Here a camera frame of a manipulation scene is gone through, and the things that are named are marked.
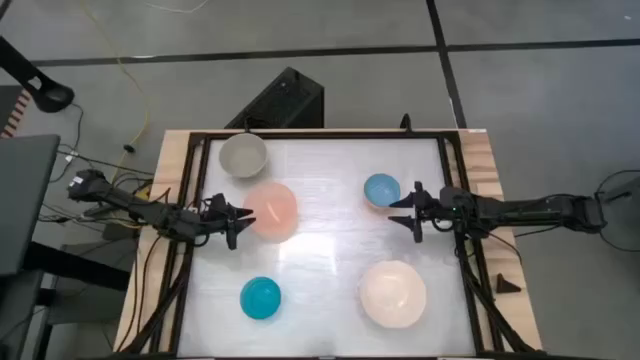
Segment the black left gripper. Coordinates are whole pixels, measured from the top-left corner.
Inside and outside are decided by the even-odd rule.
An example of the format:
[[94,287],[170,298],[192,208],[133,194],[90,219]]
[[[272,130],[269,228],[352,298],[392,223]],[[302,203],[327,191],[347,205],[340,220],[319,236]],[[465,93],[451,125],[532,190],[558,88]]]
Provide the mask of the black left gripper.
[[251,209],[234,209],[225,199],[222,193],[213,195],[204,201],[204,210],[200,215],[200,235],[205,239],[199,244],[204,246],[211,234],[221,233],[225,236],[227,247],[230,250],[237,249],[237,233],[241,233],[250,227],[255,218],[236,219],[246,217],[253,213]]

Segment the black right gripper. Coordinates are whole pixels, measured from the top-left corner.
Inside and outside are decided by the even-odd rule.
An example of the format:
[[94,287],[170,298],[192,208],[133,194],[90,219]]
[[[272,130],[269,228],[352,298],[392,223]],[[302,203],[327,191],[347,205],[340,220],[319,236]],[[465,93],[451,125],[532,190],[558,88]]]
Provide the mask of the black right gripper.
[[439,200],[433,198],[420,181],[414,182],[414,192],[390,204],[391,208],[413,208],[415,219],[411,216],[389,216],[388,219],[408,228],[413,233],[415,243],[423,241],[422,223],[429,221],[439,232],[450,232],[454,229],[454,214],[450,208],[444,207]]

